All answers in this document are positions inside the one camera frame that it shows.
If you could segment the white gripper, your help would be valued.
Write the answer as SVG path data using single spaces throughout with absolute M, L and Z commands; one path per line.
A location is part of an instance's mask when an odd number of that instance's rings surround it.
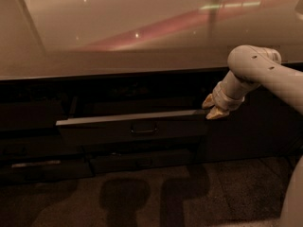
M 220 81 L 213 89 L 212 94 L 209 94 L 202 103 L 203 109 L 209 109 L 206 118 L 208 120 L 215 120 L 229 116 L 229 111 L 236 111 L 244 102 L 245 97 L 234 99 L 223 91 L 223 83 Z

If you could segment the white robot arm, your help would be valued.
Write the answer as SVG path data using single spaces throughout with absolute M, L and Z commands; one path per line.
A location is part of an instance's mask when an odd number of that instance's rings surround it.
M 266 47 L 240 45 L 228 55 L 228 73 L 202 104 L 208 120 L 228 116 L 245 96 L 263 86 L 303 114 L 303 73 L 281 64 L 280 54 Z

